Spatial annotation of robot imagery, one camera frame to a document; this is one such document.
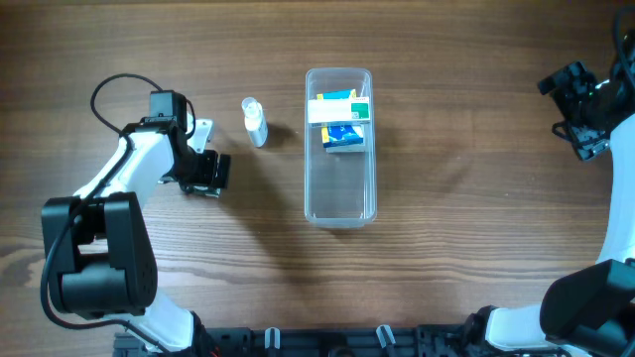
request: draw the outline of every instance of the wooden table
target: wooden table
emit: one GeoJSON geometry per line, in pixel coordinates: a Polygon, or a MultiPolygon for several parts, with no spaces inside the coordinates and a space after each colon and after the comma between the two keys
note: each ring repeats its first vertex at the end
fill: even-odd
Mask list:
{"type": "MultiPolygon", "coordinates": [[[[2,2],[2,356],[108,355],[120,330],[62,330],[37,290],[40,210],[114,153],[88,99],[118,72],[183,93],[215,120],[210,147],[233,156],[220,199],[161,185],[144,209],[159,285],[206,326],[457,323],[487,304],[538,302],[599,253],[610,155],[579,162],[550,133],[562,116],[536,82],[574,60],[605,76],[616,4],[2,2]],[[327,66],[373,74],[378,216],[360,230],[304,218],[305,75],[327,66]],[[245,96],[266,109],[264,149],[245,132],[245,96]]],[[[137,121],[149,89],[112,83],[99,109],[137,121]]]]}

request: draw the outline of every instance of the black cable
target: black cable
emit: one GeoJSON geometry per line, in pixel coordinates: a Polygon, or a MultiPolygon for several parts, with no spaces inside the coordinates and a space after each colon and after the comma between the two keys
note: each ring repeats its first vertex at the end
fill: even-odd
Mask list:
{"type": "Polygon", "coordinates": [[[186,101],[188,102],[188,105],[190,106],[190,112],[191,112],[191,131],[186,135],[186,139],[191,138],[194,135],[194,131],[196,130],[196,114],[194,114],[194,106],[191,104],[191,101],[189,99],[186,99],[186,101]]]}
{"type": "Polygon", "coordinates": [[[635,12],[635,6],[625,6],[615,13],[615,17],[613,18],[613,46],[615,46],[617,57],[622,65],[622,69],[626,73],[626,78],[631,87],[631,95],[633,95],[635,93],[635,77],[633,77],[633,73],[631,72],[631,66],[628,64],[624,49],[622,49],[622,40],[620,39],[620,21],[622,16],[629,12],[635,12]]]}
{"type": "Polygon", "coordinates": [[[66,233],[72,227],[72,225],[75,222],[75,220],[77,219],[77,217],[80,216],[81,212],[91,203],[92,199],[106,187],[106,184],[112,179],[112,177],[126,163],[128,158],[130,157],[130,154],[133,151],[133,143],[132,143],[132,140],[128,137],[128,135],[123,134],[119,128],[115,127],[110,122],[108,122],[106,119],[104,119],[97,112],[97,110],[95,108],[95,98],[97,96],[97,93],[101,89],[101,87],[103,87],[106,83],[108,83],[108,82],[110,82],[110,81],[112,81],[114,79],[122,78],[122,77],[130,77],[130,78],[141,79],[141,80],[144,80],[144,81],[152,84],[158,90],[162,90],[159,85],[157,85],[155,82],[153,82],[152,80],[150,80],[150,79],[148,79],[148,78],[146,78],[144,76],[137,75],[137,74],[121,73],[121,74],[113,75],[113,76],[110,76],[110,77],[104,79],[101,83],[99,83],[99,85],[97,85],[95,90],[92,92],[92,96],[90,97],[90,109],[92,109],[92,112],[95,114],[95,116],[97,117],[97,119],[100,122],[102,122],[105,126],[107,126],[112,131],[114,131],[115,133],[119,134],[121,137],[124,138],[124,140],[126,141],[126,150],[124,151],[123,156],[112,167],[112,169],[110,169],[110,171],[108,171],[108,173],[99,181],[99,183],[95,186],[95,188],[70,213],[70,215],[68,216],[68,219],[64,223],[64,226],[63,226],[63,229],[62,229],[60,235],[58,235],[56,240],[53,242],[53,245],[51,246],[51,250],[49,251],[49,255],[47,256],[47,259],[45,261],[44,268],[42,269],[42,278],[40,280],[40,302],[42,304],[42,309],[44,310],[44,313],[47,316],[47,318],[52,323],[54,323],[54,324],[56,324],[58,326],[61,326],[61,327],[67,328],[67,329],[71,329],[71,330],[83,330],[83,329],[97,328],[97,327],[103,327],[103,326],[117,325],[118,324],[118,325],[121,325],[124,328],[130,330],[131,332],[135,333],[137,336],[139,336],[141,339],[145,340],[146,342],[156,346],[163,353],[171,354],[171,352],[166,347],[164,347],[157,340],[151,338],[150,336],[145,334],[143,331],[141,331],[140,329],[138,329],[137,327],[132,325],[130,323],[130,321],[128,321],[128,320],[125,320],[125,319],[112,319],[112,320],[91,322],[91,323],[84,323],[84,324],[71,323],[71,322],[67,322],[67,321],[62,320],[57,315],[55,315],[55,313],[53,312],[53,309],[51,308],[51,304],[49,303],[49,275],[50,275],[50,272],[51,272],[51,265],[53,264],[53,261],[56,258],[56,254],[58,252],[58,248],[59,248],[60,244],[62,243],[63,239],[65,238],[66,233]]]}
{"type": "Polygon", "coordinates": [[[565,141],[572,142],[572,137],[568,132],[569,126],[567,124],[567,121],[562,121],[552,125],[552,133],[565,141]]]}
{"type": "Polygon", "coordinates": [[[97,109],[95,108],[95,98],[97,97],[97,93],[99,92],[99,90],[101,90],[101,87],[103,87],[104,85],[108,84],[109,82],[118,79],[118,78],[136,78],[136,79],[141,79],[149,84],[151,84],[152,86],[154,86],[157,90],[163,90],[159,84],[155,83],[154,81],[152,81],[151,79],[143,76],[143,75],[139,75],[139,74],[131,74],[131,73],[120,73],[120,74],[115,74],[112,76],[107,77],[106,79],[102,80],[101,83],[99,83],[96,87],[95,90],[92,92],[92,95],[90,96],[90,109],[92,110],[92,113],[97,117],[97,120],[99,120],[103,125],[107,126],[108,128],[110,128],[110,130],[114,131],[115,133],[121,135],[121,130],[119,128],[117,128],[116,126],[110,124],[110,122],[108,122],[106,119],[104,119],[101,114],[99,114],[97,112],[97,109]]]}

